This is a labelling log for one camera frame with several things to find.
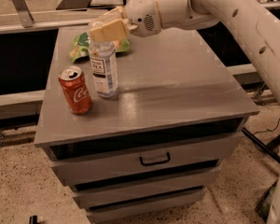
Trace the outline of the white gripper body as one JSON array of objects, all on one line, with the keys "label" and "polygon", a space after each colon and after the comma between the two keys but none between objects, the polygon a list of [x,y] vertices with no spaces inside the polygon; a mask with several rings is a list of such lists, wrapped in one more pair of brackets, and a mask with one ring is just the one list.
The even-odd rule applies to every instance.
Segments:
[{"label": "white gripper body", "polygon": [[156,0],[130,0],[124,8],[132,35],[147,37],[161,31]]}]

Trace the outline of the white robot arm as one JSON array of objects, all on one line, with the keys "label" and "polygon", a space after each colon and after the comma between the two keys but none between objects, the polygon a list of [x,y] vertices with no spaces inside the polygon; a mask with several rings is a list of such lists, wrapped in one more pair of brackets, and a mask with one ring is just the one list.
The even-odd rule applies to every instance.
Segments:
[{"label": "white robot arm", "polygon": [[130,0],[94,19],[93,41],[197,30],[222,22],[280,104],[280,20],[257,0]]}]

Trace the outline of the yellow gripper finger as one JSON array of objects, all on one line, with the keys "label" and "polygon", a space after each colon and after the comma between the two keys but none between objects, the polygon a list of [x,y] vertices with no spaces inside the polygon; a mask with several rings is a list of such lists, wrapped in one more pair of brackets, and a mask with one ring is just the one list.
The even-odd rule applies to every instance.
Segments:
[{"label": "yellow gripper finger", "polygon": [[125,7],[123,6],[119,6],[119,7],[115,7],[109,11],[106,12],[105,14],[106,16],[113,16],[116,18],[121,18],[121,19],[126,19],[127,15],[125,12]]},{"label": "yellow gripper finger", "polygon": [[137,28],[136,24],[131,24],[126,19],[114,19],[107,22],[92,21],[89,23],[89,36],[95,42],[117,41],[125,39]]}]

